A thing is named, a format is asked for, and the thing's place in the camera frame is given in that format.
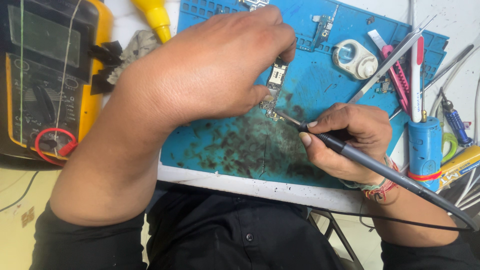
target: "blue screwdriver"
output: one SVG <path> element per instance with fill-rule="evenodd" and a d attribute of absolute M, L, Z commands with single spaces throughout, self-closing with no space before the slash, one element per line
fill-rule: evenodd
<path fill-rule="evenodd" d="M 460 147 L 470 147 L 473 145 L 472 138 L 468 137 L 465 132 L 465 125 L 458 115 L 458 111 L 453 108 L 453 103 L 447 99 L 445 96 L 443 88 L 440 88 L 440 93 L 443 97 L 442 107 L 444 109 L 445 118 L 448 121 L 448 124 L 452 128 L 455 137 L 458 140 L 458 146 Z"/>

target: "white plastic tool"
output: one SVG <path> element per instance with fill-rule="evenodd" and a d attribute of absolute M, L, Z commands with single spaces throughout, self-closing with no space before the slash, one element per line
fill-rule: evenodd
<path fill-rule="evenodd" d="M 417 0 L 411 0 L 412 28 L 418 26 L 417 22 Z M 412 109 L 412 121 L 415 123 L 421 120 L 421 97 L 420 97 L 420 70 L 423 63 L 423 37 L 412 46 L 411 53 L 411 74 L 410 74 L 410 104 Z"/>
<path fill-rule="evenodd" d="M 359 80 L 370 78 L 377 71 L 377 58 L 353 39 L 335 45 L 333 63 Z"/>

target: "yellow multimeter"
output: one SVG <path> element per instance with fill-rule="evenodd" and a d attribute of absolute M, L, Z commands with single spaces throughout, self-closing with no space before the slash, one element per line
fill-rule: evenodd
<path fill-rule="evenodd" d="M 70 29 L 78 1 L 24 0 L 23 29 L 20 0 L 1 1 L 0 62 L 4 62 L 0 64 L 1 154 L 31 157 L 26 150 L 35 150 L 32 143 L 35 136 L 52 127 L 66 130 L 81 141 L 97 118 L 102 95 L 91 95 L 91 82 L 103 65 L 89 56 L 88 51 L 94 45 L 110 41 L 113 17 L 102 2 L 81 0 Z M 52 139 L 55 132 L 41 137 L 44 141 Z M 57 143 L 51 147 L 44 144 L 41 150 L 55 156 L 55 150 L 70 140 L 69 136 L 57 133 Z"/>

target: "precision screwdriver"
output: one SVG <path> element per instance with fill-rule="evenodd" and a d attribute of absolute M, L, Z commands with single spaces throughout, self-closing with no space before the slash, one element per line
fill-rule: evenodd
<path fill-rule="evenodd" d="M 282 113 L 281 111 L 274 110 L 279 116 L 287 119 L 290 122 L 295 123 L 298 127 L 299 132 L 309 132 L 307 127 L 306 121 L 297 121 L 290 116 Z M 325 145 L 332 149 L 333 151 L 337 152 L 340 155 L 343 155 L 354 162 L 359 163 L 360 165 L 365 166 L 366 168 L 378 173 L 379 175 L 389 179 L 393 183 L 407 189 L 410 192 L 413 192 L 417 196 L 422 197 L 423 199 L 433 203 L 434 205 L 451 212 L 452 214 L 459 217 L 463 222 L 465 222 L 468 226 L 471 226 L 474 231 L 477 231 L 479 227 L 477 224 L 467 215 L 465 212 L 461 211 L 458 207 L 453 205 L 451 202 L 446 200 L 445 198 L 439 196 L 435 192 L 431 191 L 430 189 L 420 185 L 417 181 L 414 181 L 401 173 L 395 171 L 394 169 L 386 166 L 385 164 L 380 163 L 379 161 L 371 158 L 367 154 L 361 152 L 360 150 L 355 149 L 351 145 L 348 145 L 346 142 L 341 141 L 330 134 L 327 133 L 320 133 L 315 134 L 317 138 L 321 139 Z"/>
<path fill-rule="evenodd" d="M 458 114 L 458 111 L 453 108 L 453 103 L 447 100 L 443 87 L 440 88 L 440 93 L 442 94 L 442 97 L 443 97 L 442 107 L 444 109 L 445 118 L 447 119 L 448 124 L 452 128 L 452 131 L 458 140 L 458 146 L 460 147 L 472 146 L 473 140 L 472 138 L 468 137 L 467 133 L 465 132 L 465 125 L 460 119 L 460 115 Z"/>

